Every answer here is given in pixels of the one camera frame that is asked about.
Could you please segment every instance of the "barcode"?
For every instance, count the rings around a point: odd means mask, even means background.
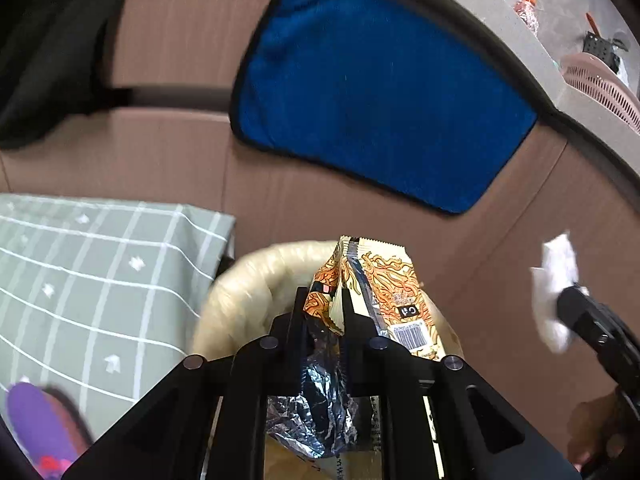
[[[407,348],[409,352],[429,344],[428,336],[425,334],[426,325],[421,319],[409,323],[390,325],[389,330],[393,333],[395,340]]]

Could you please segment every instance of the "black label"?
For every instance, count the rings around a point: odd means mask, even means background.
[[[420,310],[418,310],[418,307],[415,305],[399,306],[398,312],[402,319],[405,317],[418,316],[420,314]]]

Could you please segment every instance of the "purple object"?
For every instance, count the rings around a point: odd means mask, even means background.
[[[15,434],[38,472],[44,478],[59,478],[78,452],[45,394],[33,384],[17,383],[6,404]]]

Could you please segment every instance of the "pink basket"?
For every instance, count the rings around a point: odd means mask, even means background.
[[[640,102],[613,71],[597,57],[581,52],[562,58],[562,77],[615,113],[640,133]]]

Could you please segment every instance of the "plastic bottle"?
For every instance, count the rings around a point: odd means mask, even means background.
[[[536,3],[537,0],[518,0],[513,6],[513,10],[521,17],[525,22],[529,30],[533,32],[534,36],[538,36],[538,17],[536,16]]]

